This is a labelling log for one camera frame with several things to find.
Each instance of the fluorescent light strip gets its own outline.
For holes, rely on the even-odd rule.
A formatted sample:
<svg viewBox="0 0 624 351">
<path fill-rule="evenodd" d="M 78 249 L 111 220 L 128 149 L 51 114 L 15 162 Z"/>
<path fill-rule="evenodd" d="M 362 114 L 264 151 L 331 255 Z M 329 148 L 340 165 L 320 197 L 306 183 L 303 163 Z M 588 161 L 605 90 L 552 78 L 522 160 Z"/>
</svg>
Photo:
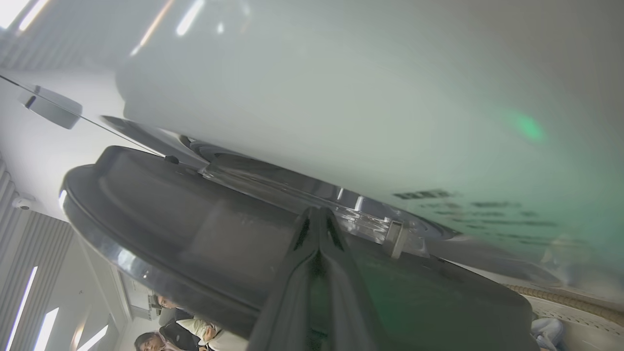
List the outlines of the fluorescent light strip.
<svg viewBox="0 0 624 351">
<path fill-rule="evenodd" d="M 167 13 L 172 4 L 173 0 L 169 0 L 163 6 L 163 8 L 158 13 L 158 16 L 156 16 L 150 27 L 147 29 L 147 32 L 145 32 L 145 35 L 143 36 L 143 39 L 141 39 L 139 46 L 144 46 L 147 43 L 147 41 L 150 39 L 150 36 L 152 36 L 152 33 L 154 32 L 156 27 L 158 27 L 158 24 L 162 21 L 162 18 L 165 16 L 165 13 Z"/>
<path fill-rule="evenodd" d="M 80 338 L 82 337 L 82 332 L 84 331 L 84 325 L 87 323 L 87 319 L 89 319 L 89 314 L 91 313 L 92 305 L 87 307 L 87 312 L 82 317 L 80 324 L 76 327 L 76 331 L 74 332 L 74 338 L 72 339 L 72 344 L 69 351 L 76 351 L 78 349 L 78 343 L 80 342 Z"/>
<path fill-rule="evenodd" d="M 43 319 L 43 324 L 41 325 L 37 343 L 32 351 L 46 351 L 47 341 L 50 339 L 50 333 L 52 332 L 52 327 L 54 326 L 54 321 L 58 313 L 59 308 L 57 307 L 46 314 L 46 317 Z"/>
<path fill-rule="evenodd" d="M 39 0 L 35 4 L 35 6 L 32 7 L 30 12 L 28 12 L 26 17 L 24 17 L 24 19 L 22 20 L 22 23 L 19 24 L 19 30 L 20 31 L 22 31 L 22 32 L 25 31 L 26 28 L 28 28 L 28 26 L 31 25 L 31 22 L 35 19 L 35 17 L 37 17 L 39 12 L 41 12 L 41 10 L 47 4 L 48 1 L 49 0 Z"/>
<path fill-rule="evenodd" d="M 106 327 L 102 328 L 102 330 L 100 330 L 91 339 L 89 339 L 89 341 L 84 343 L 83 346 L 80 346 L 80 348 L 77 351 L 88 351 L 90 348 L 93 347 L 93 345 L 95 345 L 96 342 L 100 341 L 100 339 L 106 335 L 106 330 L 108 330 L 108 328 L 109 326 L 106 325 Z"/>
<path fill-rule="evenodd" d="M 26 284 L 26 290 L 24 291 L 24 296 L 22 297 L 22 303 L 19 304 L 19 309 L 17 310 L 17 316 L 15 317 L 15 322 L 13 323 L 13 329 L 11 329 L 11 336 L 9 336 L 9 342 L 6 343 L 5 351 L 10 351 L 11 349 L 11 345 L 13 344 L 13 339 L 15 338 L 15 332 L 17 331 L 19 320 L 22 318 L 22 312 L 24 311 L 24 306 L 26 306 L 28 293 L 31 291 L 32 282 L 35 280 L 36 274 L 37 274 L 37 266 L 35 266 L 32 269 L 31 278 L 28 280 L 28 284 Z"/>
<path fill-rule="evenodd" d="M 175 32 L 178 33 L 179 36 L 183 36 L 187 33 L 191 24 L 193 24 L 193 21 L 197 17 L 197 14 L 202 9 L 204 2 L 204 0 L 195 0 L 195 2 L 193 2 L 193 5 L 190 9 L 188 9 L 187 14 L 184 15 L 184 17 L 180 21 L 180 24 L 178 24 L 178 28 L 176 28 L 175 30 Z"/>
<path fill-rule="evenodd" d="M 7 29 L 30 0 L 0 0 L 0 27 Z"/>
</svg>

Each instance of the black hair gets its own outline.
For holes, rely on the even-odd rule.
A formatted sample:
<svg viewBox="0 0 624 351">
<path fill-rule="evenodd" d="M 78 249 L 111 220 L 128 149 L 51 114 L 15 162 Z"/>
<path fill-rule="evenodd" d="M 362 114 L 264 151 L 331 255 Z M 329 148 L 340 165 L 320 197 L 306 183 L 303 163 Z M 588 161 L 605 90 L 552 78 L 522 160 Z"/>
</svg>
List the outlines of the black hair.
<svg viewBox="0 0 624 351">
<path fill-rule="evenodd" d="M 156 332 L 149 332 L 139 335 L 139 337 L 134 340 L 134 347 L 137 351 L 141 351 L 141 345 L 143 345 L 146 341 L 150 340 Z"/>
</svg>

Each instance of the black jacket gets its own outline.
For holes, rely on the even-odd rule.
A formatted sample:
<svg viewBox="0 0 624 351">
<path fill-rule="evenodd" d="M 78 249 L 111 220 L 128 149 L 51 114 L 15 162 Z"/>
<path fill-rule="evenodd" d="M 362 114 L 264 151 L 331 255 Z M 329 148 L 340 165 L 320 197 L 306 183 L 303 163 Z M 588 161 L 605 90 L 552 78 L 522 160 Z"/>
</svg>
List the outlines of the black jacket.
<svg viewBox="0 0 624 351">
<path fill-rule="evenodd" d="M 199 350 L 199 346 L 197 345 L 197 343 L 199 343 L 199 338 L 181 327 L 175 321 L 160 328 L 159 332 L 167 341 L 184 351 Z"/>
<path fill-rule="evenodd" d="M 176 321 L 182 320 L 182 319 L 193 319 L 193 316 L 194 316 L 193 314 L 190 314 L 183 309 L 175 309 L 175 311 L 173 312 L 173 317 L 175 318 Z"/>
</svg>

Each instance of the security camera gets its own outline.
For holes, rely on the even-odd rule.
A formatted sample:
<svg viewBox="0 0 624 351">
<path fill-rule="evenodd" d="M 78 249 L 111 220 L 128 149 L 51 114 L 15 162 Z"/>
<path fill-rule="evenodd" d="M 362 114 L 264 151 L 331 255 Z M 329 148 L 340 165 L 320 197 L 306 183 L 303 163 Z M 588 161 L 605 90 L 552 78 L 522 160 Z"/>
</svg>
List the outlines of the security camera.
<svg viewBox="0 0 624 351">
<path fill-rule="evenodd" d="M 35 202 L 35 198 L 32 195 L 20 194 L 19 197 L 16 197 L 13 200 L 13 203 L 11 203 L 11 205 L 16 209 L 29 210 L 31 209 L 33 202 Z"/>
</svg>

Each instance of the white wall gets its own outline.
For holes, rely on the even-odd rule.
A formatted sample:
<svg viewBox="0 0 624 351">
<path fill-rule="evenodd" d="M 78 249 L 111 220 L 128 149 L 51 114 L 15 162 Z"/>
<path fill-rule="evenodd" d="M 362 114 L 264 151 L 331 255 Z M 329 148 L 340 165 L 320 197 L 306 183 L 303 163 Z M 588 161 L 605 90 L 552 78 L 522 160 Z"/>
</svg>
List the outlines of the white wall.
<svg viewBox="0 0 624 351">
<path fill-rule="evenodd" d="M 126 325 L 124 332 L 119 338 L 118 351 L 134 351 L 134 340 L 143 333 L 154 332 L 160 328 L 158 320 L 135 318 Z"/>
<path fill-rule="evenodd" d="M 24 76 L 24 79 L 59 93 L 75 89 L 98 95 L 97 91 L 81 90 L 80 86 L 61 79 L 58 84 L 53 84 L 55 76 L 42 76 L 44 79 L 32 76 Z M 96 77 L 85 78 L 86 81 L 91 81 L 90 79 L 100 82 Z M 65 173 L 74 167 L 94 163 L 108 146 L 138 146 L 84 120 L 80 120 L 71 130 L 59 127 L 20 105 L 17 98 L 22 91 L 21 88 L 0 79 L 2 156 L 11 170 L 18 191 L 27 192 L 37 198 L 32 210 L 67 220 L 58 203 L 59 189 Z M 98 111 L 120 116 L 115 113 L 123 108 L 123 101 L 119 98 L 102 97 L 100 102 L 109 108 L 100 108 Z M 93 109 L 86 106 L 83 116 L 90 120 L 98 119 Z"/>
<path fill-rule="evenodd" d="M 26 228 L 30 213 L 30 211 L 21 212 L 13 232 L 5 234 L 10 236 L 11 239 L 6 243 L 7 249 L 4 251 L 4 255 L 0 257 L 0 290 L 4 287 L 9 273 L 11 272 L 11 264 L 15 259 L 17 248 L 24 234 L 24 229 Z"/>
<path fill-rule="evenodd" d="M 110 310 L 76 236 L 67 251 L 65 261 L 50 296 L 48 310 L 59 307 L 47 350 L 71 350 L 76 329 L 89 314 L 78 346 L 84 344 L 102 329 L 108 321 Z M 117 322 L 118 330 L 125 320 Z"/>
<path fill-rule="evenodd" d="M 97 288 L 104 296 L 106 307 L 110 310 L 111 316 L 121 331 L 131 316 L 119 272 L 115 266 L 106 261 L 84 241 L 82 248 L 89 258 L 92 273 L 97 277 Z"/>
</svg>

